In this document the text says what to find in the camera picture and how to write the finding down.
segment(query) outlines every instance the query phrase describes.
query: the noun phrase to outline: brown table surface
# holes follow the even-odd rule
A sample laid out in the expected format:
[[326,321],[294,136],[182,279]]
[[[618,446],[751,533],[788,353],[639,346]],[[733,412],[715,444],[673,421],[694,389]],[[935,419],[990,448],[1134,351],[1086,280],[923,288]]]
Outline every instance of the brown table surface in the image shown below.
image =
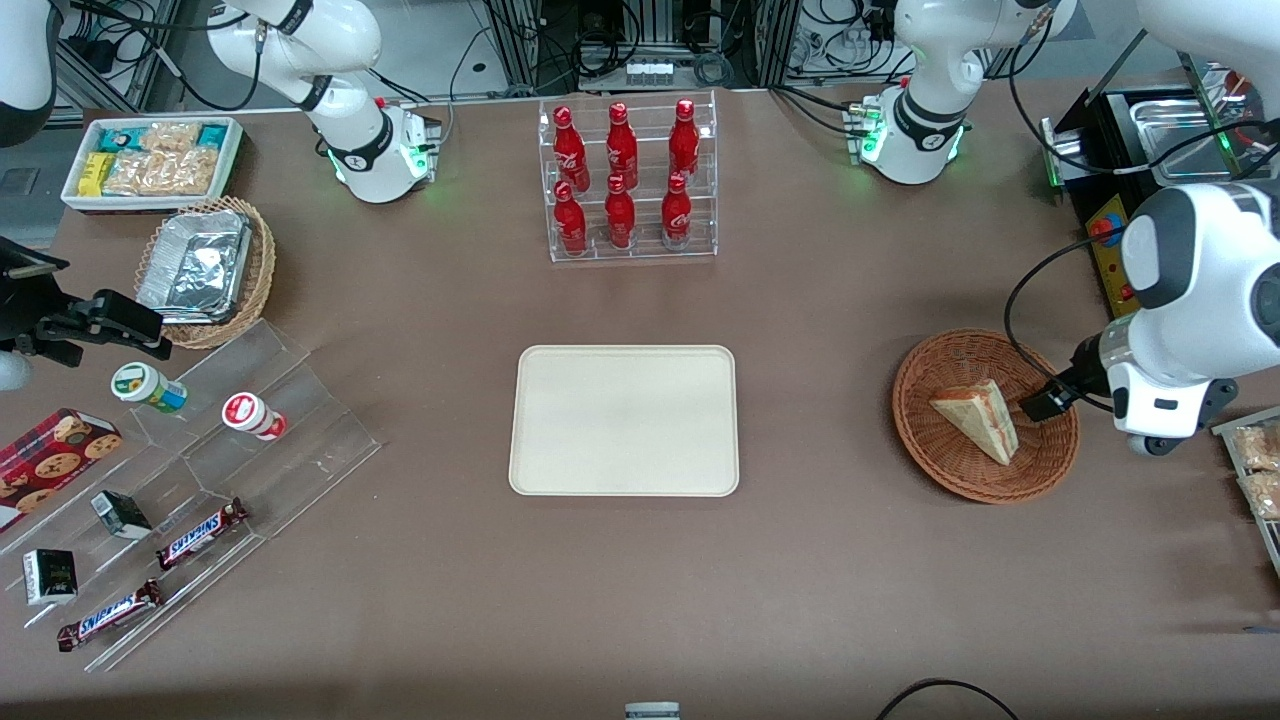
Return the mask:
[[[1034,117],[1082,82],[1027,82]],[[861,92],[838,92],[854,97]],[[0,607],[0,717],[872,717],[909,682],[982,684],[1023,717],[1280,711],[1280,592],[1216,438],[1156,461],[1083,413],[1052,495],[965,502],[906,457],[887,405],[920,340],[1000,327],[1071,240],[1034,138],[988,87],[945,176],[897,187],[765,92],[718,92],[710,264],[552,268],[535,102],[458,108],[439,181],[352,199],[301,114],[242,115],[234,192],[279,243],[266,316],[385,448],[111,673]],[[155,217],[68,211],[68,291],[132,287]],[[1062,363],[1106,323],[1082,254],[1016,316]],[[723,500],[527,498],[507,484],[516,361],[536,343],[721,343],[741,484]],[[177,352],[178,374],[200,357]],[[118,416],[93,347],[0,397],[0,437],[59,406]],[[1242,383],[1234,415],[1280,404]],[[968,708],[963,714],[961,708]],[[959,691],[901,717],[993,717]]]

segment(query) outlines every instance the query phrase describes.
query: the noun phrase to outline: clear acrylic shelf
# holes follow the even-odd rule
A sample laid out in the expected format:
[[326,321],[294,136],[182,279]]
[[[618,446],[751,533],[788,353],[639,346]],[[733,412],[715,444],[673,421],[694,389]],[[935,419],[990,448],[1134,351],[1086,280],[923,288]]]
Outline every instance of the clear acrylic shelf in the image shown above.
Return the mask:
[[[165,605],[124,628],[111,628],[68,653],[84,670],[109,670],[166,625],[187,603],[319,501],[380,447],[364,424],[325,389],[306,365],[306,352],[259,320],[182,375],[187,405],[173,415],[134,407],[122,425],[125,445],[110,468],[93,470],[59,495],[67,498],[0,550],[0,578],[9,602],[26,606],[22,555],[33,548],[76,555],[79,596],[70,603],[31,607],[26,623],[58,652],[59,628],[159,578]],[[289,429],[262,442],[227,428],[221,404],[238,391],[257,393],[283,413]],[[155,525],[140,541],[106,532],[90,507],[102,489],[133,497]],[[239,497],[250,518],[168,573],[155,552],[168,547],[219,507]]]
[[[681,251],[668,250],[662,243],[662,199],[667,195],[669,156],[667,141],[676,122],[676,101],[687,97],[694,101],[694,124],[698,126],[698,173],[689,182],[690,241]],[[609,135],[609,104],[617,97],[570,97],[539,104],[538,150],[541,159],[543,204],[547,209],[547,240],[553,263],[590,261],[669,261],[691,258],[713,258],[719,250],[719,223],[717,214],[718,155],[716,96],[712,92],[643,94],[627,95],[627,115],[639,141],[640,184],[631,191],[636,205],[636,234],[634,246],[618,250],[609,242],[604,200],[608,196],[605,181],[609,177],[604,142]],[[584,255],[564,252],[556,232],[556,197],[553,188],[559,179],[556,164],[556,126],[550,113],[564,105],[573,111],[573,124],[586,143],[586,167],[591,174],[591,187],[577,195],[586,213],[586,242]]]

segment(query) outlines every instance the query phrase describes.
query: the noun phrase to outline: cookie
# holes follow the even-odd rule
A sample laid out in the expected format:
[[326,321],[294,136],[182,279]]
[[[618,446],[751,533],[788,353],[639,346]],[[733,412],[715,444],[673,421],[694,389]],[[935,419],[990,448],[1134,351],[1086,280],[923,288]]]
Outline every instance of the cookie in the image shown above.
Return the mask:
[[84,446],[84,457],[88,457],[90,460],[101,460],[102,457],[115,452],[115,448],[120,447],[122,442],[124,441],[115,433],[102,436]]
[[68,416],[63,418],[56,425],[54,425],[54,439],[58,442],[79,445],[84,442],[84,438],[88,437],[88,433],[91,432],[93,432],[93,428],[88,427],[88,423],[76,416]]
[[76,468],[79,468],[79,455],[74,452],[59,452],[58,455],[50,455],[41,460],[40,465],[36,465],[36,477],[46,480],[60,478]]
[[51,489],[37,489],[31,495],[23,496],[22,500],[19,500],[17,505],[14,505],[14,507],[18,510],[18,512],[32,512],[37,507],[40,507],[42,502],[49,500],[50,496],[52,495],[54,491]]

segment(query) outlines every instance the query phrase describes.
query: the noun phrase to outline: red bottle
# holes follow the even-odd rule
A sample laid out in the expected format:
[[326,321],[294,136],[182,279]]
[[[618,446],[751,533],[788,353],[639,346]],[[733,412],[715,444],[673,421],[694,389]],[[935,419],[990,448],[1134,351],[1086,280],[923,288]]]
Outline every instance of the red bottle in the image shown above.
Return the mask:
[[698,126],[694,124],[694,101],[676,102],[676,127],[671,128],[671,172],[685,178],[698,174]]
[[671,173],[667,196],[662,199],[662,243],[667,250],[680,251],[689,246],[689,214],[692,209],[685,192],[684,173]]
[[570,255],[586,252],[586,214],[582,206],[573,200],[573,187],[564,181],[556,183],[556,231],[559,232],[561,245]]
[[556,120],[556,163],[561,179],[572,183],[577,192],[586,192],[591,187],[591,173],[586,169],[586,145],[573,127],[573,113],[561,105],[552,118]]
[[609,217],[609,242],[618,250],[630,249],[636,229],[636,204],[627,195],[627,182],[621,173],[609,176],[604,214]]
[[627,120],[627,106],[622,102],[609,105],[609,138],[604,142],[609,151],[609,173],[621,173],[627,190],[640,184],[640,151],[636,146],[636,132]]

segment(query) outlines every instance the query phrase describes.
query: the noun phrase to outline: round wicker basket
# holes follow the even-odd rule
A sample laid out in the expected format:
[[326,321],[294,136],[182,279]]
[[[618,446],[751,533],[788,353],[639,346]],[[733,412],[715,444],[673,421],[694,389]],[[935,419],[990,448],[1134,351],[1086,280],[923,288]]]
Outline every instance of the round wicker basket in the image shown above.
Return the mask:
[[[275,240],[271,237],[271,228],[266,227],[262,215],[243,200],[237,197],[219,197],[206,202],[200,202],[189,208],[178,210],[178,214],[214,213],[218,210],[234,210],[246,215],[253,223],[253,240],[250,242],[248,266],[244,270],[244,279],[241,282],[239,309],[230,320],[220,325],[165,325],[164,336],[174,345],[189,350],[211,350],[225,345],[241,336],[262,315],[266,306],[266,297],[271,293],[271,274],[275,272]],[[142,263],[133,277],[133,292],[137,293],[142,286],[142,277],[151,264],[151,251],[155,249],[156,237],[160,228],[151,233],[151,242],[142,251]]]
[[[1030,355],[1051,365],[1034,351]],[[996,380],[1009,402],[1019,448],[1007,468],[978,448],[929,405],[938,391]],[[1000,333],[961,329],[915,346],[893,382],[893,421],[911,457],[951,492],[992,505],[1039,497],[1066,477],[1080,450],[1080,421],[1073,409],[1034,424],[1018,406],[1044,386],[1044,378]]]

